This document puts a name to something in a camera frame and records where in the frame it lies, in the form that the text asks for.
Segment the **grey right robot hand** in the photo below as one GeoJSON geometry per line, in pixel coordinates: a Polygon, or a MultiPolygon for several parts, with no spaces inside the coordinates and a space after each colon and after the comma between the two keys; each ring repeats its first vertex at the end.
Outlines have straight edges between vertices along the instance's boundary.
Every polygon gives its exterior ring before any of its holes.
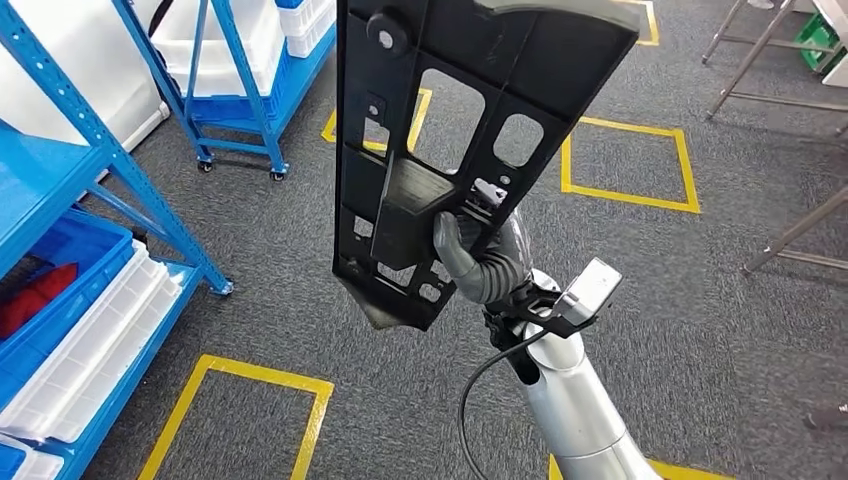
{"type": "Polygon", "coordinates": [[[485,305],[507,297],[531,277],[533,262],[520,210],[514,209],[487,247],[472,255],[481,225],[468,215],[442,211],[434,218],[439,261],[469,301],[485,305]]]}

